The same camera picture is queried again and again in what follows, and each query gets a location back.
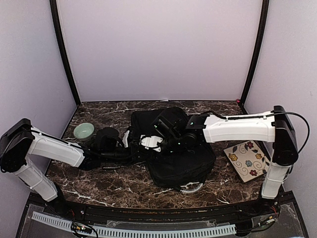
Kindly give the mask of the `black backpack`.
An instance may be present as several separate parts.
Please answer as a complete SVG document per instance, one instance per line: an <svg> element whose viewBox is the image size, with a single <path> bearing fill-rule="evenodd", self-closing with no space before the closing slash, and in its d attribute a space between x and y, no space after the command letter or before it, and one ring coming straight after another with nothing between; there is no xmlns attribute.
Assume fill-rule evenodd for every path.
<svg viewBox="0 0 317 238"><path fill-rule="evenodd" d="M214 167L214 151L203 139L201 132L187 128L189 132L197 135L195 146L169 153L146 149L140 144L141 135L162 138L153 127L153 122L158 116L184 118L188 123L191 118L179 107L133 112L131 125L127 128L132 132L130 149L134 153L133 161L146 162L156 186L172 188L183 193L196 192L201 189Z"/></svg>

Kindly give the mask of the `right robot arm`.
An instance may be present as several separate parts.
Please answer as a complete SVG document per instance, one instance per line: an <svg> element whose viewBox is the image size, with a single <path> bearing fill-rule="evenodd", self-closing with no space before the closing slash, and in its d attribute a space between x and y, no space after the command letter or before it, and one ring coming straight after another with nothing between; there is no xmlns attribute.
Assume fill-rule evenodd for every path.
<svg viewBox="0 0 317 238"><path fill-rule="evenodd" d="M159 135L141 139L140 143L157 152L187 149L201 142L254 140L272 143L273 156L262 184L261 198L253 203L253 211L263 215L272 207L271 199L278 195L280 186L303 150L298 147L290 115L306 121L302 115L287 112L282 106L274 106L272 111L259 114L238 116L207 111L190 116L185 126L160 114L152 123Z"/></svg>

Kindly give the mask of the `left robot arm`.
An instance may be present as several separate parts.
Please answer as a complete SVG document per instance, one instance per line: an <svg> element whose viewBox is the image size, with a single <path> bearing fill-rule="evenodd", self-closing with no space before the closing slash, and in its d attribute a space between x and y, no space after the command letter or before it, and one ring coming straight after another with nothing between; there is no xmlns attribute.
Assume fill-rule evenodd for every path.
<svg viewBox="0 0 317 238"><path fill-rule="evenodd" d="M45 134L33 127L29 119L21 119L0 138L0 170L13 173L36 191L59 216L66 216L70 206L62 192L30 160L37 155L89 171L107 161L127 162L133 154L124 145L111 152L101 153L92 148Z"/></svg>

